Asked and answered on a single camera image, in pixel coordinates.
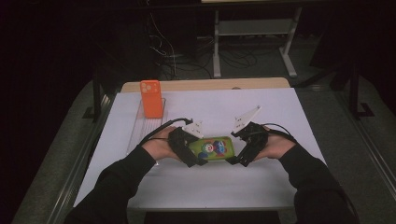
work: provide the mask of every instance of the white table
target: white table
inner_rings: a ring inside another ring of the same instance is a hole
[[[234,117],[261,105],[254,122],[286,127],[313,156],[324,161],[294,89],[163,91],[163,98],[167,119],[202,120],[205,136],[229,135],[236,155],[245,143],[231,136]],[[103,169],[124,158],[130,144],[137,144],[130,142],[139,120],[139,104],[139,92],[117,95],[75,205],[92,190]],[[279,210],[293,206],[294,193],[277,160],[263,159],[248,167],[210,161],[188,168],[165,159],[143,178],[128,207],[151,211]]]

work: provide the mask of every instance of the person's left hand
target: person's left hand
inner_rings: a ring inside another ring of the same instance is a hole
[[[154,134],[150,140],[143,144],[143,148],[150,154],[150,156],[155,160],[161,160],[163,158],[173,158],[180,161],[180,158],[175,154],[172,148],[169,147],[167,142],[168,135],[176,127],[170,126],[159,133]]]

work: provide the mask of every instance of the orange object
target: orange object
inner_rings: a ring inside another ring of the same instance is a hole
[[[161,86],[158,80],[142,80],[140,82],[143,108],[148,119],[160,119],[163,117],[163,98]]]

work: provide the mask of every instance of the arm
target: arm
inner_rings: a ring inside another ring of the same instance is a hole
[[[175,128],[156,134],[167,138]],[[178,159],[166,141],[155,139],[137,146],[126,158],[108,166],[100,175],[93,190],[66,217],[64,223],[122,223],[126,207],[134,197],[144,175],[163,158]]]
[[[345,193],[327,166],[311,156],[303,147],[278,136],[270,135],[256,160],[279,159],[297,188],[294,206],[297,223],[357,223],[347,206]]]

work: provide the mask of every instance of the black sleeve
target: black sleeve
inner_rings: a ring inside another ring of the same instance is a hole
[[[64,223],[123,223],[126,207],[155,160],[142,147],[108,166],[93,190],[67,215]]]
[[[297,188],[294,206],[297,223],[357,223],[345,193],[323,161],[296,145],[279,159]]]

